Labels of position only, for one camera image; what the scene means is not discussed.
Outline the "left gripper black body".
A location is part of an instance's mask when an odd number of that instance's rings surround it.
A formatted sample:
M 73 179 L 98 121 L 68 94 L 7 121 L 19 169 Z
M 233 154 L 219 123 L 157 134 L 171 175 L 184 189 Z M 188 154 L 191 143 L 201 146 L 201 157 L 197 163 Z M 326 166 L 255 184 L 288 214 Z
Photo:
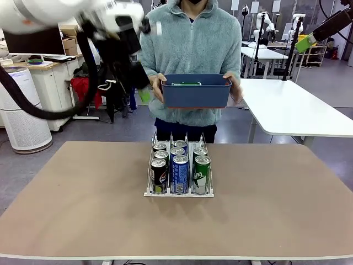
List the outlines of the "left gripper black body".
M 131 25 L 119 26 L 118 33 L 120 40 L 126 47 L 128 55 L 136 54 L 141 50 L 141 45 L 134 27 Z

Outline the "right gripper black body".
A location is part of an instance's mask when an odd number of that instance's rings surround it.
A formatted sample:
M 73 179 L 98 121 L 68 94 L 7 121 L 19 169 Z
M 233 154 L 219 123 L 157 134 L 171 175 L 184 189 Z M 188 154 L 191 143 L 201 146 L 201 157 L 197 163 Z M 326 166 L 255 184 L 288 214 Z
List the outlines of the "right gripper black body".
M 326 19 L 318 28 L 313 31 L 316 41 L 323 41 L 335 35 L 340 30 L 352 23 L 352 8 L 340 10 Z

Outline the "person's right hand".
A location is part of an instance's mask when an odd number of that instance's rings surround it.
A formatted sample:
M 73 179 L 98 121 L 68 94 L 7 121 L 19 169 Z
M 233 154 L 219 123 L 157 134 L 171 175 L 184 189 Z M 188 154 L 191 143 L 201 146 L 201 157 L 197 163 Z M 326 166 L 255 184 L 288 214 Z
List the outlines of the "person's right hand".
M 161 102 L 164 103 L 163 93 L 162 93 L 162 82 L 165 82 L 167 79 L 162 73 L 158 73 L 156 75 L 148 76 L 150 85 L 152 86 L 152 90 L 154 96 Z

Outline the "person's left hand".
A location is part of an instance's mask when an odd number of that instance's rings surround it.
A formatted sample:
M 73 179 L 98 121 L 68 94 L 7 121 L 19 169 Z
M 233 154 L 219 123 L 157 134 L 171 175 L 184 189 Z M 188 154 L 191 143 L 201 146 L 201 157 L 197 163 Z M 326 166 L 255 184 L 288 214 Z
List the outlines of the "person's left hand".
M 235 102 L 235 104 L 240 103 L 243 99 L 243 91 L 240 86 L 240 80 L 235 76 L 235 74 L 232 71 L 227 71 L 223 75 L 223 78 L 231 81 L 232 83 L 231 90 L 230 90 L 231 97 Z

